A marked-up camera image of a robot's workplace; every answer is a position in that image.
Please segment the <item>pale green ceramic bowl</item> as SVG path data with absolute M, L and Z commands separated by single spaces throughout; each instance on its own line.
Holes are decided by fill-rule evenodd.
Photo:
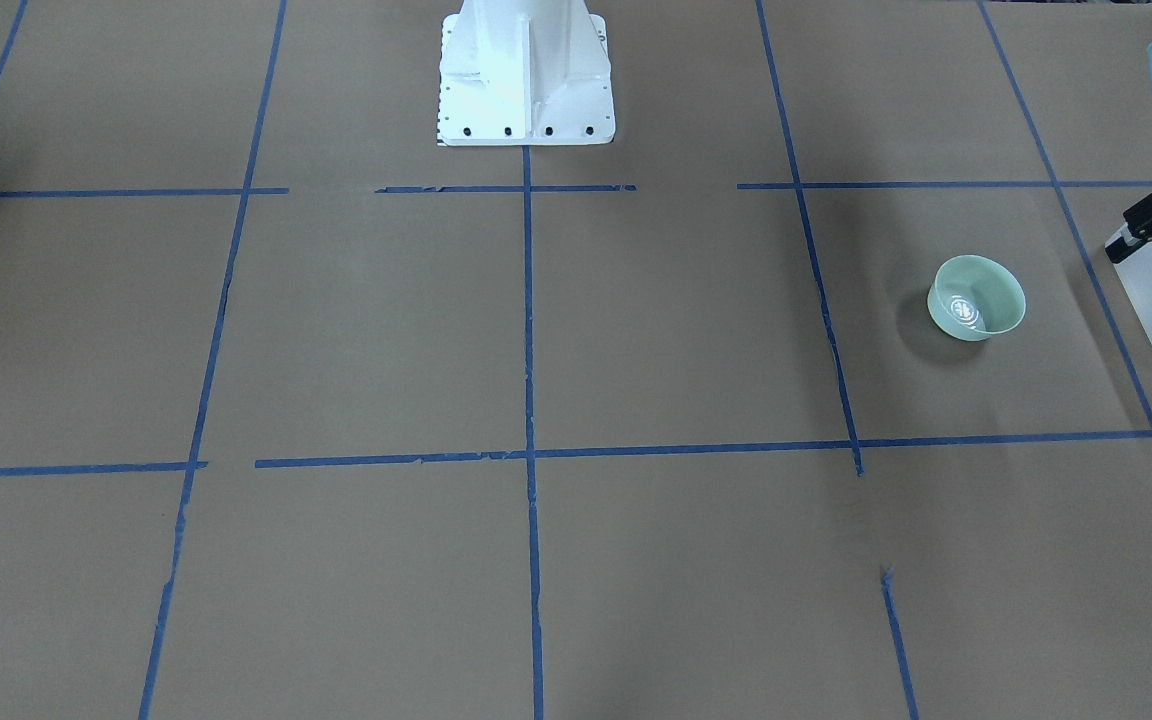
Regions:
M 1005 265 L 979 255 L 958 255 L 937 270 L 929 316 L 948 338 L 979 342 L 1009 333 L 1026 316 L 1026 296 Z

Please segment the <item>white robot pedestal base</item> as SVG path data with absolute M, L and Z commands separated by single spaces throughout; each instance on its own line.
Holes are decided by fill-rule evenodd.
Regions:
M 442 20 L 439 71 L 440 146 L 616 137 L 607 24 L 585 1 L 465 1 Z

